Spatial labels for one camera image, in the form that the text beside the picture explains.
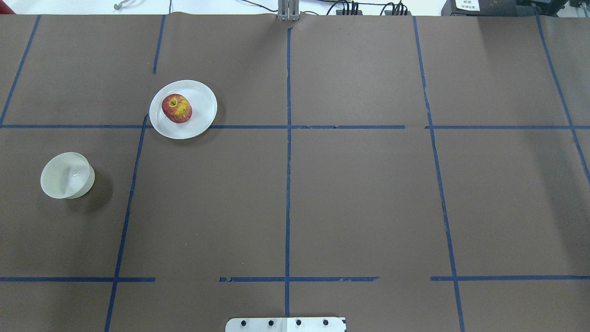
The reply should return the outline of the black power strip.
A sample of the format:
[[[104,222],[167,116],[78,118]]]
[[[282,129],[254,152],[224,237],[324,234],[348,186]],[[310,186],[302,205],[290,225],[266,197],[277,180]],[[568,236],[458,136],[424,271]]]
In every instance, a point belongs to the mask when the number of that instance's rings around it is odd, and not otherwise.
[[[348,2],[344,4],[338,4],[341,8],[334,8],[331,14],[343,15],[343,16],[361,16],[361,15],[372,15],[372,16],[411,16],[411,11],[402,1],[388,2],[386,4],[369,4],[369,3],[358,3]]]

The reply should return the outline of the white metal mounting plate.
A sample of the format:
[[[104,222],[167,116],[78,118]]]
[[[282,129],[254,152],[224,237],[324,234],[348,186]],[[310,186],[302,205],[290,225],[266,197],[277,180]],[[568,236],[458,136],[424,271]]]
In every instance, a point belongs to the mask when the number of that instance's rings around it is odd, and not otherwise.
[[[226,332],[346,332],[341,317],[266,317],[228,320]]]

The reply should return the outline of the brown paper table cover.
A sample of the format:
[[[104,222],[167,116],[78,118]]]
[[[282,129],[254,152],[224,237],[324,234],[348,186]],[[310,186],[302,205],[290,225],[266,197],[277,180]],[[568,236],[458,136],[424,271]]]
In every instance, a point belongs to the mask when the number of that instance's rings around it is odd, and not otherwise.
[[[589,330],[587,18],[2,15],[1,330]],[[161,88],[217,114],[171,139]],[[44,166],[95,182],[48,197]]]

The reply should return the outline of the grey metal post bracket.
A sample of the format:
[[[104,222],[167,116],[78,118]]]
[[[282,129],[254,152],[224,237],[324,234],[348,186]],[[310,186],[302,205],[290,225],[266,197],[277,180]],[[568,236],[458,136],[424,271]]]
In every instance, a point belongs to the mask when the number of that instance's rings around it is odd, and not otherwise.
[[[299,21],[301,11],[299,0],[278,0],[277,18],[279,21]]]

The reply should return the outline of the white bowl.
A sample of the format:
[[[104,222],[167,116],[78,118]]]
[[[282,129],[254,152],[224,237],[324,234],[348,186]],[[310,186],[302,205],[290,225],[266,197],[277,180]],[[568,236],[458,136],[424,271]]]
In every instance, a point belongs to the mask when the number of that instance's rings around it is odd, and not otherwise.
[[[90,191],[94,182],[94,168],[82,154],[74,152],[53,157],[40,177],[42,191],[57,199],[80,198]]]

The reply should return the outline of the white round plate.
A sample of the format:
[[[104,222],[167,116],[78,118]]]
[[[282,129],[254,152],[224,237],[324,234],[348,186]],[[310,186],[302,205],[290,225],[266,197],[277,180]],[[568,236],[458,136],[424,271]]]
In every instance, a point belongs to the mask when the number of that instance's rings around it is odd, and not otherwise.
[[[188,99],[193,109],[190,120],[183,124],[171,122],[162,111],[164,97],[173,93]],[[161,134],[171,139],[194,138],[213,123],[217,114],[217,99],[213,91],[205,84],[194,80],[179,80],[161,88],[154,96],[149,108],[152,126]]]

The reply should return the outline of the black device with label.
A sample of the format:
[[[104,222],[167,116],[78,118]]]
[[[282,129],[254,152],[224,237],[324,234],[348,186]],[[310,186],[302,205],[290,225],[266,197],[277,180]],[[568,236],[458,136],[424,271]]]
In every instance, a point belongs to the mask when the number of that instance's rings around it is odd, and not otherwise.
[[[441,16],[556,17],[567,0],[447,0]]]

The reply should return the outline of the red yellow apple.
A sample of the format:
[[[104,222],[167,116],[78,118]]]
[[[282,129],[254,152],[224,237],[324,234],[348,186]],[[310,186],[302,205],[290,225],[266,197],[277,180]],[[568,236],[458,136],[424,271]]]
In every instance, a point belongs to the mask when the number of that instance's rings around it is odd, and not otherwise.
[[[193,109],[188,99],[177,93],[164,97],[161,108],[164,115],[176,124],[188,122],[193,114]]]

